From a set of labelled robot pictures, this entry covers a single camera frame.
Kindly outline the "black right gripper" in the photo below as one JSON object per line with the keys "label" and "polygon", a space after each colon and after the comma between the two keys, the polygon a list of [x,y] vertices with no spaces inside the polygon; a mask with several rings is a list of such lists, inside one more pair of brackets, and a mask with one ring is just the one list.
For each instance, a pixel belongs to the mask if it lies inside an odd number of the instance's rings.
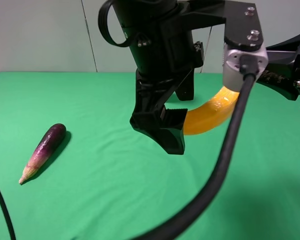
{"label": "black right gripper", "polygon": [[294,54],[293,66],[269,63],[257,83],[274,90],[290,101],[295,101],[300,96],[300,34],[267,46],[266,50]]}

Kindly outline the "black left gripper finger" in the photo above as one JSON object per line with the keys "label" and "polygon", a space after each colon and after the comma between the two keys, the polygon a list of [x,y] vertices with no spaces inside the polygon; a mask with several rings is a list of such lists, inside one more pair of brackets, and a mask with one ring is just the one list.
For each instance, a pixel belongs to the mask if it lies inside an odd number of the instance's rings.
{"label": "black left gripper finger", "polygon": [[154,140],[167,154],[182,155],[185,152],[183,128],[188,110],[166,108],[165,103],[174,91],[172,85],[137,82],[130,124],[135,131]]}

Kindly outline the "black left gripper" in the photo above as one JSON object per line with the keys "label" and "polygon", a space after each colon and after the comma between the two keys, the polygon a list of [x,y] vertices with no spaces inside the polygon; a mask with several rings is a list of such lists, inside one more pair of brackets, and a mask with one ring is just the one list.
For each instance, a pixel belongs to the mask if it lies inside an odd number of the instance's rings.
{"label": "black left gripper", "polygon": [[180,101],[195,95],[194,69],[203,65],[203,44],[180,26],[193,11],[189,0],[116,0],[114,11],[137,66],[136,82],[174,86]]}

